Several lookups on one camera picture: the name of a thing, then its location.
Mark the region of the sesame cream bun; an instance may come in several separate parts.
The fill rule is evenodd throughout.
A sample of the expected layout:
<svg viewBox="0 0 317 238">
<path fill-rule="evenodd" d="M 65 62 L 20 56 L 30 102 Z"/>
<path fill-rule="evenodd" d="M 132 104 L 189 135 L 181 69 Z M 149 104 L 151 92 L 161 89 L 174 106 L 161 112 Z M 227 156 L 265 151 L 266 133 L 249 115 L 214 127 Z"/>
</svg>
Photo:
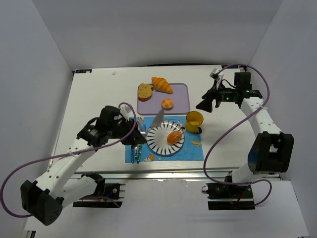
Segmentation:
<svg viewBox="0 0 317 238">
<path fill-rule="evenodd" d="M 181 131 L 173 131 L 168 135 L 167 142 L 169 144 L 175 144 L 181 139 L 181 137 L 182 137 Z"/>
</svg>

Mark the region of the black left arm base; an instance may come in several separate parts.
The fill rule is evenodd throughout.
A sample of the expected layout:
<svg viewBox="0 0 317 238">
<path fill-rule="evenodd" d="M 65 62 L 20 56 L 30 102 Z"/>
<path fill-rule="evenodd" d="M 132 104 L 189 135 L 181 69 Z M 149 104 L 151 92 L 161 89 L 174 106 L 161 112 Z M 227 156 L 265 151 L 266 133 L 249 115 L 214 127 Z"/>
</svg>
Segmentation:
<svg viewBox="0 0 317 238">
<path fill-rule="evenodd" d="M 91 178 L 97 184 L 94 193 L 86 195 L 76 202 L 76 208 L 120 208 L 125 196 L 125 184 L 107 181 L 100 174 L 89 172 L 81 175 L 81 178 Z"/>
</svg>

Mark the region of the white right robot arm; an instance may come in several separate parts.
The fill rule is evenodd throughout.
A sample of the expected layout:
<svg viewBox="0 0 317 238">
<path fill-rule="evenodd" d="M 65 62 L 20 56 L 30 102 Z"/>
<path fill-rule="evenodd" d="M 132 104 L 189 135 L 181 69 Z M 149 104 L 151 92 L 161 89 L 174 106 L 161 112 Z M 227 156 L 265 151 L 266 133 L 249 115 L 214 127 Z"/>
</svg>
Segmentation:
<svg viewBox="0 0 317 238">
<path fill-rule="evenodd" d="M 223 85 L 223 76 L 219 72 L 218 69 L 211 72 L 213 86 L 202 96 L 203 100 L 196 108 L 210 113 L 222 102 L 235 103 L 245 114 L 255 135 L 246 164 L 230 174 L 232 184 L 251 184 L 265 176 L 287 172 L 294 137 L 274 123 L 260 91 L 252 88 L 250 72 L 235 73 L 233 88 Z"/>
</svg>

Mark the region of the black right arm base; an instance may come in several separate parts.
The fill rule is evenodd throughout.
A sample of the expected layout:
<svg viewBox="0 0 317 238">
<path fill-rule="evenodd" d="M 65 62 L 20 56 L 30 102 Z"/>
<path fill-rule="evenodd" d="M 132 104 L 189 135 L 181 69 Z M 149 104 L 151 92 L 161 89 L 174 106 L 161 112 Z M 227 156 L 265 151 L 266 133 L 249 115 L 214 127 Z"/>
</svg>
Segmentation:
<svg viewBox="0 0 317 238">
<path fill-rule="evenodd" d="M 202 187 L 202 193 L 208 196 L 210 211 L 255 210 L 250 185 L 207 183 Z"/>
</svg>

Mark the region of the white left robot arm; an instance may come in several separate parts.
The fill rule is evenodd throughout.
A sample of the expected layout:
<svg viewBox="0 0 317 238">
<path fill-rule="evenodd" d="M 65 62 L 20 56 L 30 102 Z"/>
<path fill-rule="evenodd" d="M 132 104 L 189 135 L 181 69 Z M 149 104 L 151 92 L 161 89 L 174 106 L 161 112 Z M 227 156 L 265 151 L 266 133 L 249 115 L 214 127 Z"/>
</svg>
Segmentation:
<svg viewBox="0 0 317 238">
<path fill-rule="evenodd" d="M 69 182 L 82 164 L 98 150 L 114 144 L 132 145 L 146 143 L 138 130 L 136 117 L 129 117 L 133 108 L 128 103 L 118 107 L 105 106 L 99 117 L 93 118 L 78 132 L 66 154 L 33 182 L 25 181 L 20 188 L 22 207 L 43 225 L 49 226 L 61 214 L 63 208 L 86 197 L 106 195 L 105 178 L 96 172 L 88 172 L 75 182 Z"/>
</svg>

